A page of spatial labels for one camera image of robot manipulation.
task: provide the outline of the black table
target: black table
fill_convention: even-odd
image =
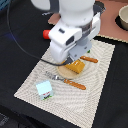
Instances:
[[[34,8],[29,0],[17,0],[10,11],[11,28],[17,41],[26,51],[40,58],[50,43],[49,40],[43,39],[43,30],[53,27],[47,23],[52,14],[42,16],[42,13]],[[101,37],[95,39],[116,47],[92,128],[127,128],[128,44]],[[5,12],[0,14],[0,60],[0,105],[2,107],[31,117],[52,128],[78,128],[68,121],[14,97],[15,92],[39,60],[26,55],[13,41],[6,24]]]

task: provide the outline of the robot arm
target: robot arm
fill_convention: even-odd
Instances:
[[[31,0],[32,4],[43,11],[58,13],[59,0]]]
[[[61,15],[49,33],[51,55],[57,63],[65,60],[71,63],[91,49],[90,40],[100,31],[100,13],[94,16],[93,12],[95,0],[31,1],[41,10],[50,12],[58,9]]]

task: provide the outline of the fork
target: fork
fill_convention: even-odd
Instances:
[[[82,84],[78,84],[78,83],[75,83],[73,81],[70,81],[70,80],[67,80],[67,79],[64,79],[64,78],[61,79],[57,75],[52,74],[51,72],[46,71],[45,72],[45,75],[47,77],[49,77],[50,79],[52,79],[52,80],[61,80],[64,83],[69,84],[69,85],[72,85],[72,86],[77,87],[79,89],[82,89],[82,90],[85,90],[86,89],[86,87],[84,85],[82,85]]]

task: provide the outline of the wooden handle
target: wooden handle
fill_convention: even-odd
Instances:
[[[67,80],[67,79],[64,80],[64,83],[72,85],[72,86],[77,87],[77,88],[82,89],[82,90],[86,89],[86,87],[84,85],[75,83],[75,82]]]
[[[87,60],[87,61],[94,62],[94,63],[98,62],[97,59],[86,57],[86,56],[81,56],[80,59]]]

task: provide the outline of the placemat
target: placemat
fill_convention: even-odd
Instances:
[[[114,45],[92,40],[91,52],[85,56],[98,59],[98,63],[83,61],[85,68],[82,75],[73,79],[85,85],[86,90],[47,78],[45,71],[58,76],[59,73],[56,67],[39,61],[14,96],[81,128],[91,128],[114,48]],[[42,59],[54,62],[49,49]],[[40,99],[35,86],[43,80],[51,82],[54,93],[46,100]]]

